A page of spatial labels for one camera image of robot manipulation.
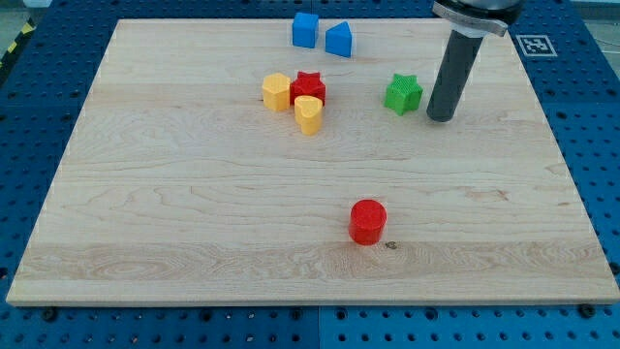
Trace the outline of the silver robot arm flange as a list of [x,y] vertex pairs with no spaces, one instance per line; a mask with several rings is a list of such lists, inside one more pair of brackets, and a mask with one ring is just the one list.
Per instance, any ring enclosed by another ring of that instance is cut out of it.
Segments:
[[434,0],[432,13],[469,38],[503,37],[516,22],[525,0]]

